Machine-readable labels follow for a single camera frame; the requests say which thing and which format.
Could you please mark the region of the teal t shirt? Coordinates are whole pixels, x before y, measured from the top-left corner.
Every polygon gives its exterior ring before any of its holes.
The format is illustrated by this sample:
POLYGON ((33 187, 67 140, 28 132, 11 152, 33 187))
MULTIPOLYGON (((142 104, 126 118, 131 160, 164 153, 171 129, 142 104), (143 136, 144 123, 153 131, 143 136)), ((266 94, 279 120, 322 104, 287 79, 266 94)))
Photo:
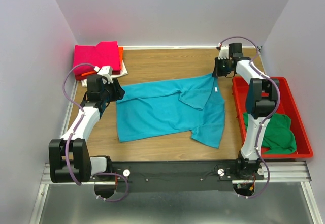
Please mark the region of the teal t shirt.
POLYGON ((123 86, 116 103, 120 142, 185 131, 191 138, 219 148, 225 127, 225 100, 211 74, 123 86))

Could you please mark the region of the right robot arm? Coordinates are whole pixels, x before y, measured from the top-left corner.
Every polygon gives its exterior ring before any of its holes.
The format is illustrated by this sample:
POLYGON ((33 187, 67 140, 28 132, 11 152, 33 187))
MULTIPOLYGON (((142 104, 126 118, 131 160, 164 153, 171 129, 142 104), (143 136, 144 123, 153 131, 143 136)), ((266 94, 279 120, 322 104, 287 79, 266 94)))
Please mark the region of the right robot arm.
POLYGON ((261 147, 263 137, 271 117, 280 103, 279 81, 265 75, 253 63, 244 57, 241 43, 218 44, 213 77, 226 77, 231 72, 240 75, 248 84, 245 108, 248 114, 248 126, 244 144, 235 161, 233 170, 237 178, 247 179, 255 175, 261 165, 261 147))

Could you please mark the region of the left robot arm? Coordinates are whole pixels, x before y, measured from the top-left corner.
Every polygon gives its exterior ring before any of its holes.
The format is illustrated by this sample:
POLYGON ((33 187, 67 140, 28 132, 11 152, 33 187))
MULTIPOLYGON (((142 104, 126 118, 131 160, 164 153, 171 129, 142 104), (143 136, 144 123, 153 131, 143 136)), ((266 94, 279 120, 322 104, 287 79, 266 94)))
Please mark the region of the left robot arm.
POLYGON ((108 156, 90 156, 87 140, 111 102, 123 99, 125 91, 118 79, 94 74, 87 78, 87 92, 78 104, 78 115, 59 139, 49 143, 50 178, 54 183, 80 185, 96 175, 106 181, 112 177, 108 156))

